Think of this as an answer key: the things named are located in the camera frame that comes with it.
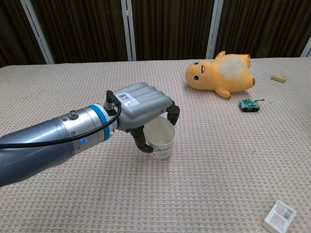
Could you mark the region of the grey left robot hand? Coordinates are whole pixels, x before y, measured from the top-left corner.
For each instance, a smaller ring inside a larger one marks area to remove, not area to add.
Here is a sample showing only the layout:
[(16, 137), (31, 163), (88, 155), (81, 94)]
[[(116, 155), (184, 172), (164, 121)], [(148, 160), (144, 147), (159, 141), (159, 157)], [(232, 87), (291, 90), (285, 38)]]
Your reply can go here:
[(113, 94), (121, 103), (116, 129), (130, 133), (141, 152), (154, 152), (146, 143), (144, 125), (165, 112), (167, 120), (175, 125), (180, 114), (179, 106), (162, 91), (144, 82), (124, 87)]

